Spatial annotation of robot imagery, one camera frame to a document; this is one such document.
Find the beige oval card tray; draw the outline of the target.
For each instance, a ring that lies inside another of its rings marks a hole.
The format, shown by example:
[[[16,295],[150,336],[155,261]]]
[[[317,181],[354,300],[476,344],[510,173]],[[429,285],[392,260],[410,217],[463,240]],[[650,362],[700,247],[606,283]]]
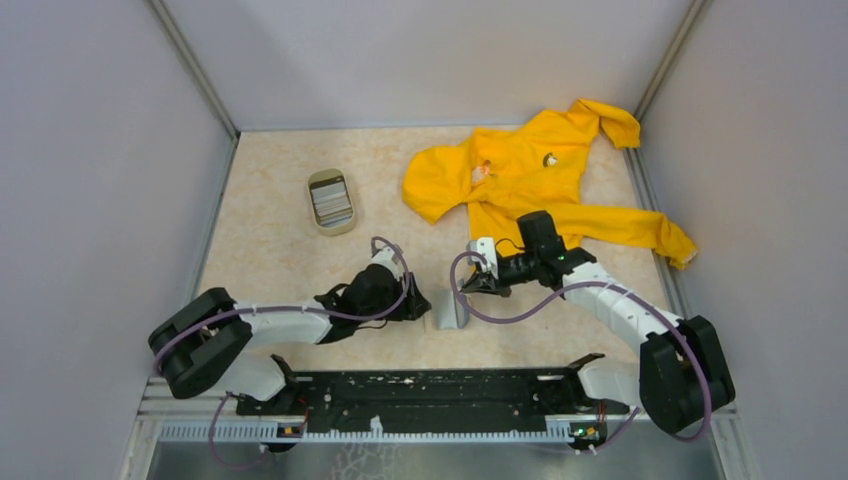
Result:
[[[307,179],[312,219],[317,231],[327,237],[352,231],[357,209],[346,176],[341,169],[327,168]]]

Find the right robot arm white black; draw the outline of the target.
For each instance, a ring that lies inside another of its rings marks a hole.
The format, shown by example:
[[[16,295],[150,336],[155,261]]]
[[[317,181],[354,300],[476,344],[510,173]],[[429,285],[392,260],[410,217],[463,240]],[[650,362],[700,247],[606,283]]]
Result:
[[[551,294],[528,311],[503,318],[518,323],[556,299],[593,315],[636,355],[621,362],[592,354],[569,366],[563,398],[576,412],[611,400],[646,413],[663,432],[683,440],[696,426],[694,441],[706,434],[716,410],[733,402],[736,390],[714,325],[702,316],[683,318],[645,300],[616,280],[581,247],[569,248],[552,216],[536,211],[517,221],[521,247],[504,256],[491,237],[471,241],[457,256],[472,267],[470,277],[449,275],[457,310],[496,324],[467,300],[470,294],[507,298],[515,285],[536,283]]]

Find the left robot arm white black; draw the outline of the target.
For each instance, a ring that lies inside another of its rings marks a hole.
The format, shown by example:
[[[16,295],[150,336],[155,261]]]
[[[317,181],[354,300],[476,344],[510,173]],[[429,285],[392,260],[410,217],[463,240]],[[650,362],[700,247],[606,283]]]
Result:
[[[211,288],[157,327],[148,345],[175,398],[219,389],[285,414],[297,406],[300,388],[284,359],[258,348],[335,343],[366,322],[414,321],[431,308],[412,273],[370,264],[351,282],[295,305],[241,306],[225,288]]]

